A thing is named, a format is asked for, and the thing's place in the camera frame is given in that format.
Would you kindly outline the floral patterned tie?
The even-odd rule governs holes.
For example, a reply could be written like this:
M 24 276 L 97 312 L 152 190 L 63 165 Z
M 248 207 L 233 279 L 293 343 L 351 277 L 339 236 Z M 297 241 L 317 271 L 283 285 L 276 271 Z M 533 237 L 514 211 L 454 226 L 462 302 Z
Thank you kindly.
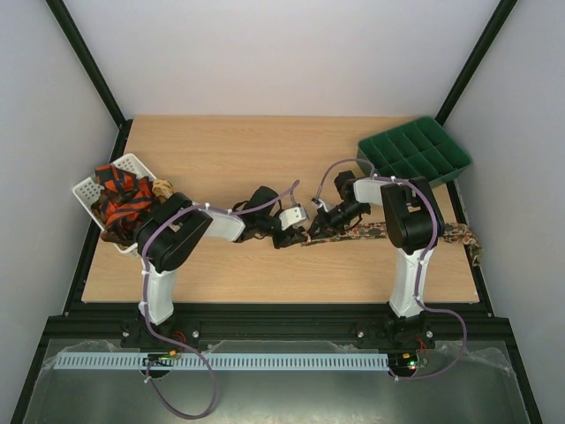
M 301 242 L 301 246 L 314 246 L 323 243 L 364 240 L 364 239 L 387 239 L 388 232 L 384 222 L 362 223 L 344 234 L 334 236 L 323 236 L 321 239 Z M 476 267 L 482 255 L 482 246 L 478 242 L 476 234 L 471 227 L 465 223 L 445 223 L 445 229 L 441 235 L 441 240 L 449 244 L 461 244 L 467 246 L 471 265 Z

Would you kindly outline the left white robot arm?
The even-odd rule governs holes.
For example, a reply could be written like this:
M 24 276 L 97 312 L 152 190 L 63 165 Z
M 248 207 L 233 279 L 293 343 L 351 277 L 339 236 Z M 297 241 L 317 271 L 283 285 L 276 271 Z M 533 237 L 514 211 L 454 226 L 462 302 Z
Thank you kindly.
M 174 193 L 151 213 L 135 233 L 143 276 L 139 311 L 147 324 L 159 326 L 173 315 L 177 270 L 203 238 L 242 243 L 270 237 L 277 248 L 304 241 L 308 214 L 295 188 L 279 194 L 262 185 L 249 200 L 227 209 Z

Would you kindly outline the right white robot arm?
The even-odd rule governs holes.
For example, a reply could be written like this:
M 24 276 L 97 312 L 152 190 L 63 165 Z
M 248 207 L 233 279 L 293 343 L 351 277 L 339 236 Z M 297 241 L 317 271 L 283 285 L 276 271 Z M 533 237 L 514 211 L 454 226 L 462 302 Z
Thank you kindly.
M 344 236 L 354 219 L 383 208 L 385 230 L 396 248 L 395 286 L 389 306 L 396 315 L 385 324 L 387 340 L 406 345 L 416 335 L 410 319 L 424 310 L 424 288 L 429 261 L 445 229 L 445 222 L 426 178 L 357 178 L 343 171 L 335 178 L 342 202 L 329 208 L 316 198 L 317 215 L 308 230 L 311 241 Z

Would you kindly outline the green divided organizer tray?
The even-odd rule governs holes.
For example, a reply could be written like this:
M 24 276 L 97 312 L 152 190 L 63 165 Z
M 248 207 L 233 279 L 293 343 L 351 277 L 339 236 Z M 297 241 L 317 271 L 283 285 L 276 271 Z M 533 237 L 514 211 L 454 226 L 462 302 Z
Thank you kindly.
M 420 117 L 358 142 L 360 169 L 374 167 L 380 176 L 424 177 L 431 187 L 458 178 L 471 165 L 471 157 L 432 117 Z

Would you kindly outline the brown tan patterned tie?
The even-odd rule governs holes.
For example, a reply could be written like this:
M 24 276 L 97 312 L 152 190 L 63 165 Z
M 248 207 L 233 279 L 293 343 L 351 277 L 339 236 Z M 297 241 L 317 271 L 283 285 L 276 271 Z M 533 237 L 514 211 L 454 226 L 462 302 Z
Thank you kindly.
M 175 189 L 168 180 L 158 178 L 153 181 L 152 193 L 158 199 L 167 200 L 175 193 Z

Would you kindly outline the orange navy striped tie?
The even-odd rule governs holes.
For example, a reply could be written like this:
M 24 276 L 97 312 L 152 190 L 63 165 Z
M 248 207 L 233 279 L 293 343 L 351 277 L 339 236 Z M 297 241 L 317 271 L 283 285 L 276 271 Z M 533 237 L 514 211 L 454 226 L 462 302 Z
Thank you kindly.
M 134 235 L 155 205 L 153 181 L 113 164 L 95 168 L 96 183 L 102 187 L 90 209 L 102 222 L 105 241 L 130 246 Z

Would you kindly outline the white perforated plastic basket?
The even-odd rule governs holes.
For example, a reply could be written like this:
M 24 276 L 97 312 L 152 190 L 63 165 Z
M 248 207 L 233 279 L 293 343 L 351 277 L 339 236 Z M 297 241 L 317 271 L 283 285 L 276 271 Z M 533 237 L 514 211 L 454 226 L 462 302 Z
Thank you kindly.
M 132 172 L 138 178 L 150 177 L 152 181 L 158 179 L 154 175 L 154 173 L 150 171 L 149 168 L 134 154 L 122 155 L 121 157 L 119 157 L 110 164 L 115 165 L 119 169 Z M 98 199 L 101 190 L 102 187 L 96 183 L 95 174 L 94 174 L 93 176 L 88 177 L 83 181 L 81 181 L 80 183 L 78 183 L 77 185 L 75 185 L 72 189 L 72 192 L 77 198 L 77 200 L 80 202 L 82 207 L 85 209 L 85 211 L 91 216 L 94 222 L 98 225 L 98 227 L 101 230 L 101 239 L 105 241 L 102 238 L 102 231 L 104 230 L 102 222 L 94 216 L 94 213 L 90 209 L 91 205 Z M 149 214 L 151 212 L 156 211 L 156 209 L 159 206 L 161 206 L 165 201 L 166 200 L 164 199 L 158 199 L 157 197 L 155 197 L 155 205 L 152 207 Z M 135 241 L 130 246 L 123 246 L 121 244 L 112 243 L 109 241 L 105 241 L 105 242 L 113 244 L 117 249 L 117 251 L 121 254 L 129 254 L 132 256 L 135 256 L 137 254 L 137 245 L 135 244 Z

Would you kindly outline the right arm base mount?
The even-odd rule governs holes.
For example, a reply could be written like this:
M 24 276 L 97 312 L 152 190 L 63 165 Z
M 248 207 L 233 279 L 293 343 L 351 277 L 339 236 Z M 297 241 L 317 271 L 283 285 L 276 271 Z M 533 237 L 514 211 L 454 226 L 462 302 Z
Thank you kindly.
M 428 328 L 422 322 L 406 323 L 394 320 L 359 322 L 355 335 L 357 347 L 379 351 L 412 352 L 433 349 L 435 342 L 427 335 Z

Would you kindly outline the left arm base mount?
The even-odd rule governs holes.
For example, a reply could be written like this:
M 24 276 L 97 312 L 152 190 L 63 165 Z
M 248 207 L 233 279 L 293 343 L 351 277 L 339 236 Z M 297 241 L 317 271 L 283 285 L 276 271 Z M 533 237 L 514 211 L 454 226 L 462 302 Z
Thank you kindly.
M 200 322 L 190 319 L 170 318 L 159 326 L 151 325 L 154 332 L 161 337 L 174 340 L 192 348 L 198 349 L 200 342 Z M 122 322 L 122 336 L 120 346 L 122 348 L 138 349 L 140 352 L 165 352 L 184 348 L 164 341 L 154 336 L 148 329 L 142 317 L 135 320 Z

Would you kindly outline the black aluminium frame rail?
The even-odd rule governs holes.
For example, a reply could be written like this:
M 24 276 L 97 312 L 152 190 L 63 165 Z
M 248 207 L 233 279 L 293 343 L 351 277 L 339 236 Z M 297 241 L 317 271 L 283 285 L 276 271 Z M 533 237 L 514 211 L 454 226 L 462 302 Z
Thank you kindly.
M 417 318 L 399 319 L 384 304 L 360 305 L 220 305 L 178 304 L 171 318 L 200 322 L 199 350 L 221 341 L 328 341 L 357 347 L 355 329 L 359 322 L 394 320 L 422 322 L 434 342 L 501 341 L 516 343 L 509 320 L 490 314 L 482 304 L 452 304 L 459 313 L 424 312 Z M 140 317 L 133 304 L 100 304 L 76 307 L 50 317 L 41 344 L 63 340 L 116 340 L 120 346 L 122 322 Z

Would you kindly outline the right black frame post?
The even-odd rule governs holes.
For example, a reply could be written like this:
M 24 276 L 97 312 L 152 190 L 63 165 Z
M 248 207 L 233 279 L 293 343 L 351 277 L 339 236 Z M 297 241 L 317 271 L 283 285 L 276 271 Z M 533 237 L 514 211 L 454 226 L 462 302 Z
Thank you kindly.
M 497 3 L 496 8 L 487 21 L 484 29 L 472 48 L 470 55 L 467 57 L 454 84 L 450 88 L 448 95 L 435 116 L 435 120 L 440 125 L 446 124 L 449 116 L 471 82 L 472 77 L 481 65 L 487 52 L 504 27 L 504 24 L 509 18 L 511 12 L 515 9 L 517 3 L 517 0 L 500 0 Z

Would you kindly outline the black frame post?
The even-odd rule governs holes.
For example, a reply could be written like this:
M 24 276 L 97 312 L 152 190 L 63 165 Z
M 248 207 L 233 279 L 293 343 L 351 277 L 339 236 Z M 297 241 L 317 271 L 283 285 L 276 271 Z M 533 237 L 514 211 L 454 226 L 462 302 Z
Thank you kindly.
M 80 61 L 87 77 L 93 84 L 115 125 L 118 129 L 123 129 L 126 127 L 128 120 L 118 106 L 115 96 L 111 93 L 101 69 L 96 63 L 65 2 L 62 0 L 46 0 L 46 4 L 63 31 L 65 38 L 70 43 L 73 52 Z
M 472 77 L 481 65 L 487 52 L 504 27 L 504 24 L 509 18 L 511 12 L 515 9 L 517 3 L 517 0 L 500 0 L 497 3 L 496 8 L 487 21 L 484 29 L 472 48 L 470 55 L 467 57 L 454 84 L 450 88 L 448 95 L 435 116 L 435 120 L 440 125 L 446 124 L 449 116 L 471 82 Z

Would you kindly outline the left black frame post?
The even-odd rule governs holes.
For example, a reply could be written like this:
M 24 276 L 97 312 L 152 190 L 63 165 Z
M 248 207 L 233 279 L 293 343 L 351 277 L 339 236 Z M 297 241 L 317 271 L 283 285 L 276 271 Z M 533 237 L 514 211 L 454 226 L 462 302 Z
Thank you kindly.
M 62 0 L 46 0 L 46 4 L 63 31 L 65 38 L 70 43 L 73 52 L 80 61 L 87 77 L 93 84 L 115 125 L 118 129 L 123 129 L 126 127 L 128 120 L 118 106 L 115 96 L 111 93 L 101 69 L 96 63 L 65 2 Z

